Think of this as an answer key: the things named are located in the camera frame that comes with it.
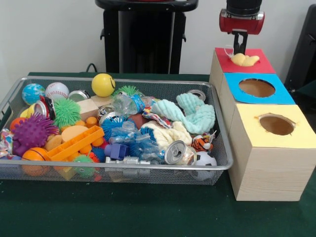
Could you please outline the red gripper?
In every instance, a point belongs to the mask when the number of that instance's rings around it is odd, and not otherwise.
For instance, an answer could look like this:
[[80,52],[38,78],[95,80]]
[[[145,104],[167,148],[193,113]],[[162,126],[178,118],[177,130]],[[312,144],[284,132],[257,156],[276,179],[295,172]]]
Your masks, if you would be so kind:
[[[234,54],[245,54],[248,34],[258,35],[264,24],[265,13],[259,11],[252,16],[235,16],[226,9],[222,9],[219,15],[219,27],[221,32],[234,35]],[[242,36],[242,43],[239,44],[239,32]]]

